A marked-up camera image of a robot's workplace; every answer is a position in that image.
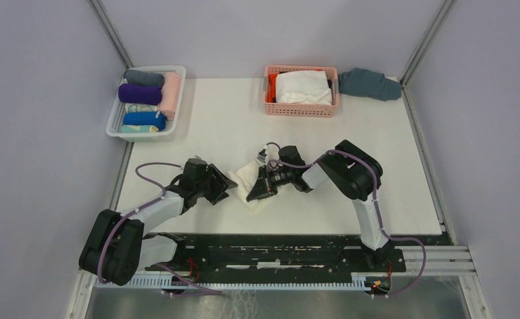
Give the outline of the cream towel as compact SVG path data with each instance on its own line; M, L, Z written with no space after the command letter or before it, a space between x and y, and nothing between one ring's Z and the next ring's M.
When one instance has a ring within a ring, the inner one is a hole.
M254 199L252 201L246 200L246 197L256 183L259 168L260 167L258 164L253 161L238 169L237 171L228 172L229 179L237 184L237 187L233 189L234 194L251 213L258 213L260 210L262 210L263 207L271 205L274 202L273 197L266 199Z

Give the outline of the purple towel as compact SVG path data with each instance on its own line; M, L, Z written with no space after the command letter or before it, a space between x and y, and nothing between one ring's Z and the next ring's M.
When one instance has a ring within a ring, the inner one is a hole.
M162 101L161 88L123 83L118 88L118 98L125 103L158 105Z

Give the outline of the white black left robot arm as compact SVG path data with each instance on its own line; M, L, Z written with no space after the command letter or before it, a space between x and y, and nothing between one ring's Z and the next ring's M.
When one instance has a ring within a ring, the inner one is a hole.
M137 272L141 253L148 245L145 236L160 224L186 213L200 198L216 205L237 183L214 164L190 158L182 172L163 185L141 174L141 179L159 188L156 196L125 213L105 209L92 226L78 259L80 269L98 277L102 284L127 284Z

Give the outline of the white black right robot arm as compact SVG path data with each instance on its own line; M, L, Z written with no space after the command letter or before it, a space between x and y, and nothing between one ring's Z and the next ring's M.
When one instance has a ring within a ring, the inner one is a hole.
M384 223L375 205L381 186L383 169L369 154L343 140L313 163L307 164L296 146L278 149L278 157L270 159L267 151L258 154L260 166L245 201L263 200L278 194L280 187L291 184L301 193L309 193L331 181L354 205L361 227L363 266L370 271L381 270L389 261L384 248L389 239L383 234Z

